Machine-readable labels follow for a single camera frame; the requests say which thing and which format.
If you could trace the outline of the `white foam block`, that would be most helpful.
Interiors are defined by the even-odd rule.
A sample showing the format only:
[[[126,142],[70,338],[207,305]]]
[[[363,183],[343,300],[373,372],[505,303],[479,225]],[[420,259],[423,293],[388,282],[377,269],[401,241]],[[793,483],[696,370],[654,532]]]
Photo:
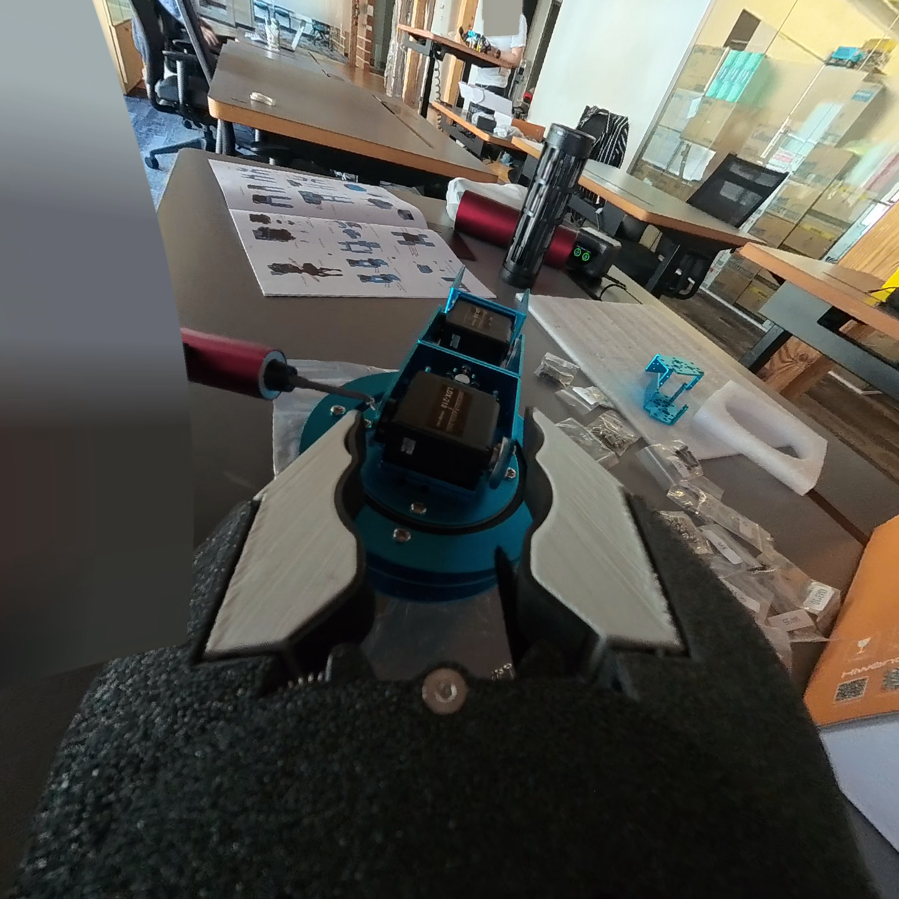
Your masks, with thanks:
[[[742,456],[799,495],[824,468],[828,443],[759,391],[729,381],[695,412],[692,448],[700,459]]]

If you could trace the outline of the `orange cardboard box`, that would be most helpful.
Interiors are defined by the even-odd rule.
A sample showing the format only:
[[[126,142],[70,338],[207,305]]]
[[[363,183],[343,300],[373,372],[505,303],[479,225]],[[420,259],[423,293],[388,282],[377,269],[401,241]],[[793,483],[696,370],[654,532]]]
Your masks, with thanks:
[[[872,532],[803,698],[820,727],[897,713],[897,517]]]

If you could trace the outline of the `dark desk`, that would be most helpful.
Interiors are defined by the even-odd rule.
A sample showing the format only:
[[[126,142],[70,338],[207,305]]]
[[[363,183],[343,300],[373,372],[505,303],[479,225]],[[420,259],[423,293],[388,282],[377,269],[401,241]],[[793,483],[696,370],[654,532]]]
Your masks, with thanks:
[[[157,216],[179,323],[281,350],[292,359],[394,369],[439,307],[437,299],[265,298],[243,251],[209,154],[176,158]],[[273,477],[272,405],[189,386],[193,447],[193,542]],[[828,441],[814,491],[800,496],[743,456],[703,465],[725,501],[759,523],[782,555],[815,580],[849,587],[861,546],[897,515],[897,484],[814,423]]]

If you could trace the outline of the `striped black white bag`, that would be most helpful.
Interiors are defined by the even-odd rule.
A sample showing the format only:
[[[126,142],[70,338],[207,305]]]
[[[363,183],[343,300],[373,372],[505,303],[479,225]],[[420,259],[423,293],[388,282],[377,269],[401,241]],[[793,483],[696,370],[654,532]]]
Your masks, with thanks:
[[[585,106],[576,129],[594,138],[590,160],[621,168],[629,135],[629,119],[625,115]]]

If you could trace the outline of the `red cylinder case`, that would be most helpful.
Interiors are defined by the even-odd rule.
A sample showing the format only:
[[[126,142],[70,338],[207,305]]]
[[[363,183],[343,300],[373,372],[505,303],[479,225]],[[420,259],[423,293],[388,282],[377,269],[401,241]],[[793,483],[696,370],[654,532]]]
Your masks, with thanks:
[[[507,250],[520,218],[520,210],[496,199],[465,191],[455,217],[454,228],[493,246]],[[544,263],[562,269],[576,256],[578,232],[559,226],[544,257]]]

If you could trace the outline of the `white foam sheet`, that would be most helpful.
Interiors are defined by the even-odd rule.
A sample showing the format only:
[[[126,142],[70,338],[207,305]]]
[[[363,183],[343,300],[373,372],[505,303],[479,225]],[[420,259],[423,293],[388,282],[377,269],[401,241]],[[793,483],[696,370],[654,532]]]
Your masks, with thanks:
[[[693,424],[695,413],[727,381],[712,343],[691,329],[680,329],[662,309],[643,305],[537,295],[530,298],[529,317],[613,400],[646,441],[682,440],[700,460],[726,455],[722,443]],[[646,365],[657,354],[689,361],[704,373],[699,385],[680,399],[688,410],[672,426],[654,420],[643,407],[651,381]]]

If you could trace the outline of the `printed instruction manual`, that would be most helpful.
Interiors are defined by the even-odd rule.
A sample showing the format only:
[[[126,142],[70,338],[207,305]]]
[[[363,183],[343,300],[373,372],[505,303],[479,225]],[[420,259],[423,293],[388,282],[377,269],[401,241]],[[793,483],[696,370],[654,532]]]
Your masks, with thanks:
[[[463,267],[421,209],[384,188],[208,163],[266,297],[444,300]]]

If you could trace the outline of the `blue metal bracket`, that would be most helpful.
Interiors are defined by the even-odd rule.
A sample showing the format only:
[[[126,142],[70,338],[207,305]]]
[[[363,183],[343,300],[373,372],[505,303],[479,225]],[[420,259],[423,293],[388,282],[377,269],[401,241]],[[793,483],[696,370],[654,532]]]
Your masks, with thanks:
[[[645,372],[653,379],[645,389],[644,410],[652,419],[674,425],[689,408],[681,396],[700,383],[703,369],[680,357],[656,354],[646,365]]]

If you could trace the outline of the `wooden standing desk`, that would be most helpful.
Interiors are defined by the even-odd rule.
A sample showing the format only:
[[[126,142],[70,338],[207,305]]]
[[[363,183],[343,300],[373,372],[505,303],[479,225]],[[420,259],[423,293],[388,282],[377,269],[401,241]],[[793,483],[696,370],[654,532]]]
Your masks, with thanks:
[[[451,57],[462,65],[462,73],[457,80],[455,105],[451,108],[454,112],[461,113],[465,103],[463,87],[468,84],[467,79],[473,66],[482,69],[497,69],[500,67],[500,58],[486,51],[477,51],[465,40],[453,39],[433,33],[427,29],[417,28],[399,23],[396,28],[398,45],[405,51],[413,51],[425,60],[425,75],[422,83],[419,114],[421,118],[427,118],[432,106],[437,106],[441,101],[433,100],[433,84],[437,64],[444,61],[445,57]]]

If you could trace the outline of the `white plastic bag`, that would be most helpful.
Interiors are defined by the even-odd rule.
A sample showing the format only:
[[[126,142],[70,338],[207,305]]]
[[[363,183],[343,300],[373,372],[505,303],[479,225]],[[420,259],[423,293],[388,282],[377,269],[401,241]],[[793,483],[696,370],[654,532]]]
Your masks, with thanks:
[[[446,209],[453,219],[455,219],[462,197],[467,192],[491,199],[511,208],[521,209],[528,189],[519,184],[487,184],[465,178],[452,179],[447,186]]]

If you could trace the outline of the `pile of small screw bags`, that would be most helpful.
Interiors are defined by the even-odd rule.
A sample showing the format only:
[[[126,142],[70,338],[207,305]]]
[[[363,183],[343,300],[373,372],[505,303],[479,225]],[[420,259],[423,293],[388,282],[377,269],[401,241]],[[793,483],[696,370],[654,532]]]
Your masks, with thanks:
[[[578,366],[544,354],[536,374],[558,387],[556,396],[574,416],[561,431],[604,468],[616,466],[637,442],[646,471],[677,507],[663,518],[716,573],[775,645],[824,643],[840,609],[840,591],[817,581],[774,546],[771,534],[723,499],[686,442],[650,443],[601,388],[573,386]]]

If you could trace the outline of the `red screwdriver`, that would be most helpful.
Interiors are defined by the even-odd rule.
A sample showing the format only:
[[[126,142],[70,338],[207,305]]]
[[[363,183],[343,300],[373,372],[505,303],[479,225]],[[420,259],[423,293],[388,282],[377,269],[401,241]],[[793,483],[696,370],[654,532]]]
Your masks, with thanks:
[[[376,406],[375,399],[363,392],[299,374],[280,350],[184,327],[181,335],[191,383],[266,401],[305,389],[352,400],[362,407]]]

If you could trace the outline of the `blue toy robot arm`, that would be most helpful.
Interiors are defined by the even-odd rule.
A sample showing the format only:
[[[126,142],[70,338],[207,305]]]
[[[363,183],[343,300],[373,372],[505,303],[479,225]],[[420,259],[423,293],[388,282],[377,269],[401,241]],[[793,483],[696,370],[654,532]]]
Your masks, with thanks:
[[[413,601],[490,590],[496,550],[517,562],[532,522],[520,409],[530,293],[510,308],[473,284],[461,269],[398,371],[347,385],[373,407],[326,388],[298,444],[315,448],[349,411],[361,414],[354,524],[374,586]]]

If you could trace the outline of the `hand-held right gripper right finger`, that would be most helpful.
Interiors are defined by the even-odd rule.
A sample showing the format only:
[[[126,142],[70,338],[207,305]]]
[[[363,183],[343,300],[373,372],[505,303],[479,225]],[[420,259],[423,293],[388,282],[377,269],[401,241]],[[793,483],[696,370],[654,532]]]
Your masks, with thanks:
[[[577,644],[685,649],[626,490],[545,413],[525,411],[525,583],[565,610]]]

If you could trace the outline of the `white cardboard box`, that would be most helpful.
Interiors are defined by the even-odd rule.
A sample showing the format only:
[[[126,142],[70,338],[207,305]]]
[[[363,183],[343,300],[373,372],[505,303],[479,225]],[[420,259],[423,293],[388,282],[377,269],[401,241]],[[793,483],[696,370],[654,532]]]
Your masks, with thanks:
[[[822,727],[819,735],[848,801],[898,849],[897,715]]]

